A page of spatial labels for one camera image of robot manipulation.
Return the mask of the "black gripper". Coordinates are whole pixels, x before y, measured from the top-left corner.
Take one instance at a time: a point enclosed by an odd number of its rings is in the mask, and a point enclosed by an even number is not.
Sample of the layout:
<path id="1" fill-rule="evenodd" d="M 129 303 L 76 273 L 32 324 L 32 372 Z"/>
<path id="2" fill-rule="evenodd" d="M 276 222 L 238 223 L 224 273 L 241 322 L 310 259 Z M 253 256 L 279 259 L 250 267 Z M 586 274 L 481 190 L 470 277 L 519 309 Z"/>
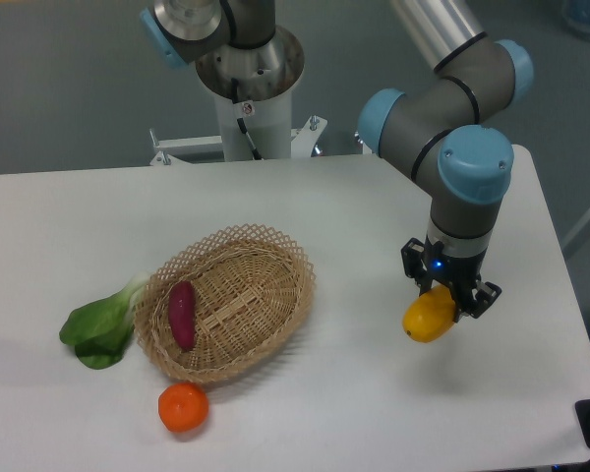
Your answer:
<path id="1" fill-rule="evenodd" d="M 401 249 L 405 275 L 412 279 L 424 295 L 432 289 L 433 281 L 450 290 L 455 304 L 453 320 L 463 317 L 480 318 L 502 294 L 502 289 L 489 281 L 483 282 L 480 270 L 485 252 L 465 258 L 447 255 L 443 242 L 424 244 L 411 238 Z"/>

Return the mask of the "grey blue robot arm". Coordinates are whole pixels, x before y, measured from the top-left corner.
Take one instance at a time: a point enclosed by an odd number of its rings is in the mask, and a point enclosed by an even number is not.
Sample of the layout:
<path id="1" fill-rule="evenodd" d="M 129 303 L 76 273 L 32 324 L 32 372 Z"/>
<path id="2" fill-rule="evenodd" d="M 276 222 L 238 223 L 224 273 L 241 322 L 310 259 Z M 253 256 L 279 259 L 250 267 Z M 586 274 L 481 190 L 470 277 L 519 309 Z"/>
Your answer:
<path id="1" fill-rule="evenodd" d="M 463 1 L 398 1 L 395 9 L 437 80 L 416 96 L 377 92 L 357 132 L 431 197 L 425 239 L 401 252 L 406 275 L 422 293 L 447 287 L 455 315 L 478 318 L 501 295 L 480 270 L 514 159 L 509 140 L 484 123 L 529 90 L 534 68 L 517 43 L 490 39 Z M 166 63 L 194 65 L 213 94 L 227 159 L 291 155 L 291 113 L 271 107 L 289 98 L 304 54 L 276 23 L 273 2 L 156 1 L 140 19 Z"/>

